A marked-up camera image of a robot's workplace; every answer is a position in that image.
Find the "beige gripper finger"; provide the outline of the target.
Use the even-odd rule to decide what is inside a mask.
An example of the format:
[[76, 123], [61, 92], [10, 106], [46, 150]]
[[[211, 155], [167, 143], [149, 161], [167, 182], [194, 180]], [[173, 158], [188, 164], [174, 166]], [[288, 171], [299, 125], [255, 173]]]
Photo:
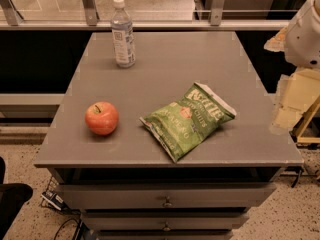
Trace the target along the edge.
[[270, 52], [284, 52], [286, 50], [285, 40], [287, 35], [287, 27], [283, 27], [272, 38], [266, 41], [264, 49]]
[[277, 85], [270, 131], [291, 131], [320, 95], [320, 70], [298, 67], [290, 76], [282, 75]]

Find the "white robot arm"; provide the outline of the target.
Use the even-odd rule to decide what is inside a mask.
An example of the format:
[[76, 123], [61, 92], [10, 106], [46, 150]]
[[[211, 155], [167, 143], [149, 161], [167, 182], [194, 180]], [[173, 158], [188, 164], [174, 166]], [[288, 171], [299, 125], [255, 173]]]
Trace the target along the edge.
[[278, 82], [270, 131], [283, 134], [300, 121], [320, 95], [320, 0], [307, 0], [287, 27], [264, 44], [283, 52], [295, 72]]

